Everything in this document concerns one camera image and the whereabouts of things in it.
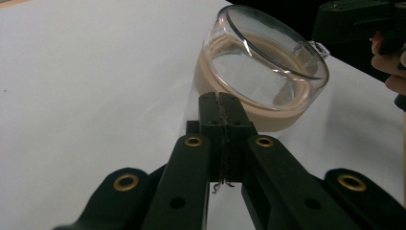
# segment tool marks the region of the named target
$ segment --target finger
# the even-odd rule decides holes
[[[390,75],[386,81],[385,85],[392,91],[406,95],[406,79],[396,75]]]
[[[406,78],[406,71],[398,68],[399,62],[406,64],[406,55],[403,56],[400,52],[384,56],[376,55],[372,58],[371,65],[382,72]]]

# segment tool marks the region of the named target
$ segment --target brass grommet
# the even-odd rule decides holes
[[[114,181],[114,189],[120,192],[132,190],[138,185],[139,178],[132,173],[123,174]]]
[[[195,137],[195,136],[189,137],[185,140],[185,144],[190,147],[197,147],[197,146],[200,146],[202,143],[203,143],[203,139],[201,139],[200,137]]]
[[[266,137],[259,137],[257,138],[257,140],[255,140],[255,143],[257,143],[257,145],[262,146],[262,147],[271,147],[274,145],[274,142]]]
[[[364,181],[351,174],[340,174],[338,176],[338,182],[347,189],[355,192],[364,192],[367,189],[367,185]]]

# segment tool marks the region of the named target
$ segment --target white table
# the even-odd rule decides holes
[[[0,229],[70,224],[110,173],[166,164],[203,36],[226,5],[32,0],[0,9]],[[355,170],[403,202],[396,94],[334,57],[327,64],[326,89],[279,139],[310,173]],[[239,188],[211,195],[208,229],[254,229]]]

